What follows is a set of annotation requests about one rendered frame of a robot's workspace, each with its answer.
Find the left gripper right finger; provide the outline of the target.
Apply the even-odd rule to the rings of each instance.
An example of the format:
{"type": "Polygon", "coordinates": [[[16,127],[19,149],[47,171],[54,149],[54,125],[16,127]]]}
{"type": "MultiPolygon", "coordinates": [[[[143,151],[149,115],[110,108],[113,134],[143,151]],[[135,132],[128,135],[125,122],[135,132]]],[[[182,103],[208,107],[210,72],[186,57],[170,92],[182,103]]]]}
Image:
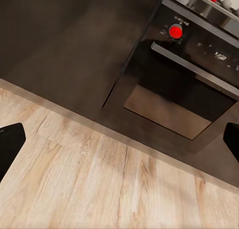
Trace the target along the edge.
{"type": "Polygon", "coordinates": [[[224,131],[223,140],[239,162],[239,124],[228,122],[224,131]]]}

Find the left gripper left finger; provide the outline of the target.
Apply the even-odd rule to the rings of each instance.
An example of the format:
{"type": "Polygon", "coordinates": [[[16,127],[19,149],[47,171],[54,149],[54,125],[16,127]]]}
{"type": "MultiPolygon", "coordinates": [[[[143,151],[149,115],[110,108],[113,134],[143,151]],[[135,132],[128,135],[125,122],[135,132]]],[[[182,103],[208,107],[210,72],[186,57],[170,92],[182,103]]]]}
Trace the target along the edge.
{"type": "Polygon", "coordinates": [[[0,182],[26,141],[21,122],[0,128],[0,182]]]}

